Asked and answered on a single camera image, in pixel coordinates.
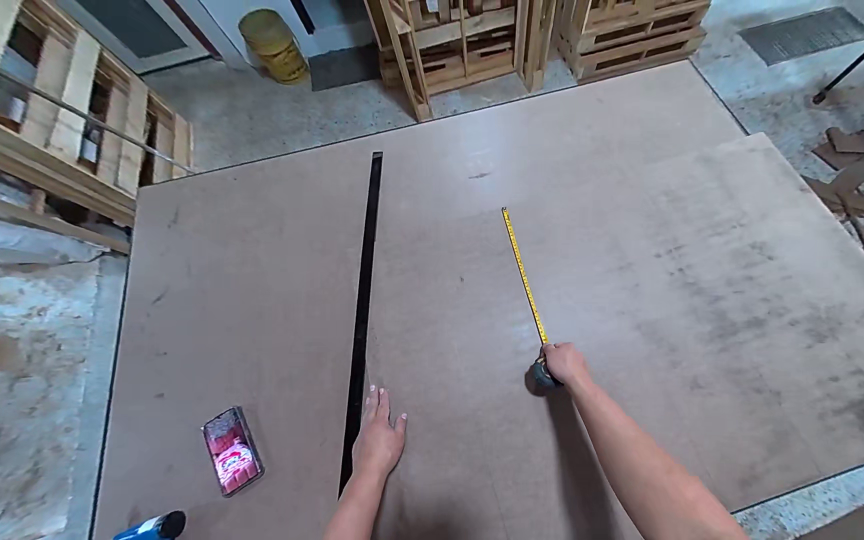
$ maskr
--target yellow bucket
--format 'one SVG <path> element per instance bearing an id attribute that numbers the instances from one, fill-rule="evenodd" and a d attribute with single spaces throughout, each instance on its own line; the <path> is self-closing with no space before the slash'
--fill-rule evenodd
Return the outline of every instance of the yellow bucket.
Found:
<path id="1" fill-rule="evenodd" d="M 292 30 L 278 13 L 271 9 L 251 11 L 239 21 L 239 32 L 272 79 L 283 85 L 306 79 L 309 66 Z"/>

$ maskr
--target hand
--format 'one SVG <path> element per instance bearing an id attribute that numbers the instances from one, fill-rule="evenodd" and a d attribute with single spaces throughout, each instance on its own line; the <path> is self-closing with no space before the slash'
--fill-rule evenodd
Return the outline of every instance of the hand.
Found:
<path id="1" fill-rule="evenodd" d="M 384 483 L 392 469 L 402 457 L 405 448 L 406 415 L 389 423 L 389 391 L 373 385 L 368 388 L 366 412 L 362 416 L 362 428 L 352 447 L 352 472 L 372 476 Z"/>
<path id="2" fill-rule="evenodd" d="M 545 362 L 552 377 L 567 387 L 574 385 L 582 377 L 591 377 L 589 366 L 582 352 L 572 343 L 546 343 L 542 345 Z"/>

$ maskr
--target phone case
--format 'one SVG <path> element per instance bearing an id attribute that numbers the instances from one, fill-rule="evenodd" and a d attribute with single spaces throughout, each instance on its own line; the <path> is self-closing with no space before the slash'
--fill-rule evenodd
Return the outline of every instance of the phone case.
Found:
<path id="1" fill-rule="evenodd" d="M 232 497 L 262 478 L 265 468 L 241 406 L 209 420 L 201 432 L 222 497 Z"/>

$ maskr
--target blue spray can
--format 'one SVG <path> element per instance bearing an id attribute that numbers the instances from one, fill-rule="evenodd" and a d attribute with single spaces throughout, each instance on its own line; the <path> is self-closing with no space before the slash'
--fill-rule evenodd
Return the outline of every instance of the blue spray can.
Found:
<path id="1" fill-rule="evenodd" d="M 186 528 L 186 512 L 175 510 L 164 516 L 142 521 L 129 530 L 116 534 L 112 540 L 162 540 L 176 538 Z"/>

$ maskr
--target wooden crate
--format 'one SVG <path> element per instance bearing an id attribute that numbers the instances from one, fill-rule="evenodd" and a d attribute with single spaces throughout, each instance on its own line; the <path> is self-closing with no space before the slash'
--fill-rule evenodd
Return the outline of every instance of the wooden crate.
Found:
<path id="1" fill-rule="evenodd" d="M 710 4 L 593 0 L 586 12 L 581 2 L 565 0 L 553 41 L 579 83 L 598 81 L 687 58 L 705 36 L 700 23 Z"/>
<path id="2" fill-rule="evenodd" d="M 191 166 L 188 123 L 51 0 L 0 0 L 0 63 L 5 55 L 29 65 L 28 84 L 37 90 Z M 150 153 L 1 76 L 0 102 L 9 104 L 5 112 L 0 106 L 0 170 L 119 224 L 133 224 Z M 146 122 L 150 111 L 166 126 L 153 140 Z M 166 166 L 153 167 L 150 183 L 185 173 L 160 161 Z"/>
<path id="3" fill-rule="evenodd" d="M 418 120 L 429 96 L 518 72 L 542 87 L 555 0 L 366 0 L 387 88 L 402 86 Z"/>
<path id="4" fill-rule="evenodd" d="M 580 84 L 601 81 L 641 69 L 654 68 L 689 57 L 706 37 L 701 26 L 621 45 L 579 57 L 576 79 Z"/>

